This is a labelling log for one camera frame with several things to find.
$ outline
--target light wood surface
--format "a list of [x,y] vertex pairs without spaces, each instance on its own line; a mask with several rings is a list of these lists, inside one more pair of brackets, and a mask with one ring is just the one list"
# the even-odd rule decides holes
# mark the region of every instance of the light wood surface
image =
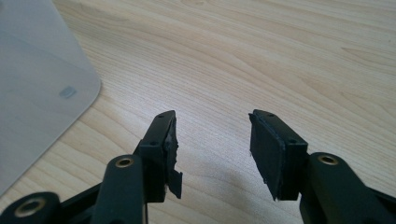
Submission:
[[0,199],[65,200],[132,153],[155,115],[177,112],[182,199],[150,223],[302,223],[274,202],[249,153],[253,109],[344,158],[396,196],[395,1],[56,0],[102,79],[95,103]]

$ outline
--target black plastic bracket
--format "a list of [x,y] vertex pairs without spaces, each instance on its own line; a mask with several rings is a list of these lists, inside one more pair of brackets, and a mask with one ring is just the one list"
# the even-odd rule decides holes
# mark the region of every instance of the black plastic bracket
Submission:
[[297,200],[304,223],[396,223],[394,198],[372,191],[347,163],[308,144],[276,115],[254,110],[250,151],[274,199]]
[[63,203],[56,194],[39,192],[10,205],[1,224],[147,223],[147,203],[162,203],[165,190],[181,197],[182,173],[175,171],[176,113],[155,117],[134,155],[113,159],[101,184]]

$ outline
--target black plastic part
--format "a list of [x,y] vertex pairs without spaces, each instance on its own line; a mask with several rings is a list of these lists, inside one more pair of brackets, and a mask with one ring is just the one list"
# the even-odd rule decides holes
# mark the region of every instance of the black plastic part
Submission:
[[272,113],[254,110],[249,117],[250,151],[264,183],[274,199],[297,200],[308,144]]
[[89,223],[101,184],[82,191],[61,203],[64,223]]
[[60,223],[60,220],[56,219],[59,208],[58,195],[51,192],[33,193],[11,204],[0,216],[0,223]]
[[144,164],[146,203],[163,203],[166,185],[180,199],[183,174],[175,171],[177,147],[176,113],[161,113],[134,152]]
[[389,196],[376,189],[370,189],[375,197],[379,200],[382,205],[393,215],[393,219],[396,220],[396,198]]
[[302,190],[300,205],[304,223],[395,223],[388,210],[341,158],[328,153],[311,154],[307,177],[306,183],[311,186],[306,185],[308,189]]
[[143,163],[138,156],[119,156],[107,165],[91,224],[148,223],[143,187]]

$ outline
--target wood grain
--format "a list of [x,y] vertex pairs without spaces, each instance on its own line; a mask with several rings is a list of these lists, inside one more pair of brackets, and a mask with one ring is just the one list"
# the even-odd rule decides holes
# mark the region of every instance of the wood grain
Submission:
[[249,153],[248,113],[279,115],[310,145],[396,196],[395,1],[56,0],[102,79],[96,102],[0,201],[65,200],[177,112],[183,195],[150,223],[302,223],[273,202]]

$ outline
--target mounting hole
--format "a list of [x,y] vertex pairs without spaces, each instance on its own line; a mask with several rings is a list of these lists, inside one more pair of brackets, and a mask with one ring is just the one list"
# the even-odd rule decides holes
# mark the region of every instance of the mounting hole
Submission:
[[15,217],[29,217],[40,211],[45,204],[46,200],[44,198],[29,199],[15,210]]
[[119,159],[116,162],[116,166],[119,168],[124,168],[124,167],[128,167],[130,165],[134,164],[134,160],[130,159],[130,158],[122,158]]
[[328,165],[337,165],[338,164],[338,160],[336,158],[334,158],[333,156],[329,156],[329,155],[321,155],[318,157],[318,160],[328,164]]

